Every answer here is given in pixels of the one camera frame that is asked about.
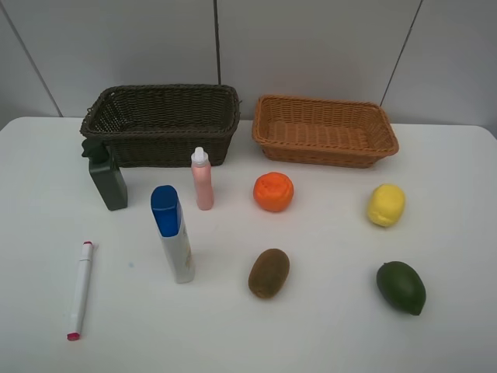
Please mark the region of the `orange fruit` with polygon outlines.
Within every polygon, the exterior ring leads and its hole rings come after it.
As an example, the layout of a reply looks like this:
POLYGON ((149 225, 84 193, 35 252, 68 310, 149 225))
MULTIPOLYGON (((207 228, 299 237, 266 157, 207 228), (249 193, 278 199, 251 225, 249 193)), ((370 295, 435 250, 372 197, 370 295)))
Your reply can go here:
POLYGON ((290 206, 293 197, 294 185, 291 179, 283 173, 267 173, 255 181, 253 198, 263 210, 285 211, 290 206))

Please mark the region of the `pink bottle white cap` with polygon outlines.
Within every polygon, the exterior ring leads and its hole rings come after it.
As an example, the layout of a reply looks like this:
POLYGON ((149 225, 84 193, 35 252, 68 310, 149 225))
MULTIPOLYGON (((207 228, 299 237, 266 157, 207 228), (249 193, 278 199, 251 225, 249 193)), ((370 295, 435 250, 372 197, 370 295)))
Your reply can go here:
POLYGON ((196 147, 191 155, 191 170, 197 206, 202 211, 208 211, 214 206, 214 190, 209 156, 202 147, 196 147))

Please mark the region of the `white tube blue cap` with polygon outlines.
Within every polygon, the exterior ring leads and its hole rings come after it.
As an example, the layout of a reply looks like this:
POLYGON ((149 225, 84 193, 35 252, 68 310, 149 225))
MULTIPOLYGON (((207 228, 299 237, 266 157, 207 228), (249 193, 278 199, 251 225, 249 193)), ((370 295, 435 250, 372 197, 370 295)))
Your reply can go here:
POLYGON ((153 190, 151 212, 175 282, 191 282, 195 277, 195 267, 182 205, 173 186, 157 186, 153 190))

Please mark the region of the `brown kiwi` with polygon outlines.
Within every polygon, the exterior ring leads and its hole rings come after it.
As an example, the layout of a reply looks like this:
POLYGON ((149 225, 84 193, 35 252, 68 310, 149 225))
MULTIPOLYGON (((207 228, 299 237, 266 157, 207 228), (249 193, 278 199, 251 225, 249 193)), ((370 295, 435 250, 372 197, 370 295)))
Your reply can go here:
POLYGON ((273 298, 285 284, 289 272, 290 260, 283 250, 265 250, 252 266, 248 288, 257 298, 273 298))

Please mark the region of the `yellow lemon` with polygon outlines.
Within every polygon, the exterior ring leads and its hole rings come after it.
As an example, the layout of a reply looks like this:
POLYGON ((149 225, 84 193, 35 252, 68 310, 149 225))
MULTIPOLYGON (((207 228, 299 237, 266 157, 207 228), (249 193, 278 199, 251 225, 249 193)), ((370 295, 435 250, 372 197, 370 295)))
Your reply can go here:
POLYGON ((397 185, 381 184, 374 189, 367 205, 367 217, 375 225, 391 227, 405 209, 405 193, 397 185))

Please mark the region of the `dark green spray bottle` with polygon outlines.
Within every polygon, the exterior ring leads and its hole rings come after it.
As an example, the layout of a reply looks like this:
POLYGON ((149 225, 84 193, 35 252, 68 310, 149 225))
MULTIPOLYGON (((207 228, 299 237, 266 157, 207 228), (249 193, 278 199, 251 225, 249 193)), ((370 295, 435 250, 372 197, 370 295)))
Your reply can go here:
POLYGON ((100 140, 86 138, 82 157, 89 160, 89 175, 109 211, 128 205, 127 186, 112 151, 100 140))

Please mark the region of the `green lime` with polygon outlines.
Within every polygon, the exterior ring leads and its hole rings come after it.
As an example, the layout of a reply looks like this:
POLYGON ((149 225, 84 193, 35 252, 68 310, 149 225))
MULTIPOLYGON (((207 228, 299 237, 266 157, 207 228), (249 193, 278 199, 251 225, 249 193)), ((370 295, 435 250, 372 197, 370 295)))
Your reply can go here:
POLYGON ((377 271, 377 287, 394 309, 420 315, 426 303, 426 288, 421 277, 407 263, 391 261, 377 271))

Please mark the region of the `white marker red caps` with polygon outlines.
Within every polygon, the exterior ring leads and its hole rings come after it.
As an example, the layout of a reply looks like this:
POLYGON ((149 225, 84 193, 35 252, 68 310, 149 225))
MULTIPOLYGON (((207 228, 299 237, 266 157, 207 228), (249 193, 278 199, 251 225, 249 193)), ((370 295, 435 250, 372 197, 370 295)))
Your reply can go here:
POLYGON ((89 291, 93 251, 94 245, 91 241, 83 242, 81 256, 78 261, 75 292, 69 318, 69 328, 67 332, 68 341, 79 340, 82 334, 82 323, 85 316, 89 291))

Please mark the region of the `orange wicker basket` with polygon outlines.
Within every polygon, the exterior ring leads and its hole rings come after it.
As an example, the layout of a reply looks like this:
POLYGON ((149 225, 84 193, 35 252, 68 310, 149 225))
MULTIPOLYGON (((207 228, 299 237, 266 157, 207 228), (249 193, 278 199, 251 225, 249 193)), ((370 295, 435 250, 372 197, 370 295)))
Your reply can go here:
POLYGON ((252 138, 273 161, 361 169, 399 150, 378 105, 296 96, 259 97, 252 138))

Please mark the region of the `dark brown wicker basket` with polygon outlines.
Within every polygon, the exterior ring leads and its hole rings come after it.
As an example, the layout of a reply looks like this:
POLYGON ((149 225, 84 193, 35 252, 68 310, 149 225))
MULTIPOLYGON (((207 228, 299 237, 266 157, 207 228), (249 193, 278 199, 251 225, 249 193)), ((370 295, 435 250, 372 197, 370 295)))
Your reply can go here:
POLYGON ((188 167, 197 147, 219 166, 239 119, 229 85, 120 85, 99 95, 80 132, 110 147, 124 168, 188 167))

